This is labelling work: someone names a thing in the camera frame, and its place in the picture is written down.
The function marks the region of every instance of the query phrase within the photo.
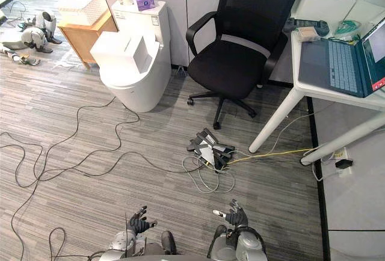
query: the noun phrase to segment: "chair base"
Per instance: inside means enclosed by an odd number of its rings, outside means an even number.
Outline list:
[[[187,104],[193,106],[194,105],[194,99],[200,99],[203,97],[219,97],[219,104],[218,104],[217,112],[215,113],[214,123],[212,125],[214,130],[219,130],[221,128],[221,124],[218,121],[218,119],[219,119],[219,114],[220,114],[222,106],[223,106],[223,102],[226,99],[231,100],[236,105],[244,108],[248,112],[248,115],[250,117],[253,118],[257,115],[256,112],[250,106],[246,105],[243,101],[236,100],[236,99],[229,99],[229,98],[224,97],[222,94],[215,93],[213,91],[207,91],[205,93],[200,93],[200,94],[190,94],[188,97],[188,100],[187,100]]]

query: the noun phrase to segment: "remote control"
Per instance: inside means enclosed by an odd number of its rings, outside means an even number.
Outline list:
[[[329,26],[327,22],[323,20],[304,20],[304,19],[295,19],[294,17],[289,17],[283,27],[284,32],[291,32],[296,28],[303,28],[305,26],[314,26],[315,31],[320,37],[324,37],[329,33]]]

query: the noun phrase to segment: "mesh backrest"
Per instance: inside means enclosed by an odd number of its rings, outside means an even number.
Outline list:
[[[242,37],[271,50],[294,1],[220,0],[215,18],[217,34]]]

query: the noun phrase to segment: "laptop screen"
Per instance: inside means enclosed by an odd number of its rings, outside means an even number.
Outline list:
[[[373,91],[385,86],[385,19],[362,39]]]

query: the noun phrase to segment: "white basket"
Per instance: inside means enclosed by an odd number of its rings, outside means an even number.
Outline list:
[[[66,23],[88,26],[108,9],[106,0],[61,0],[57,6]]]

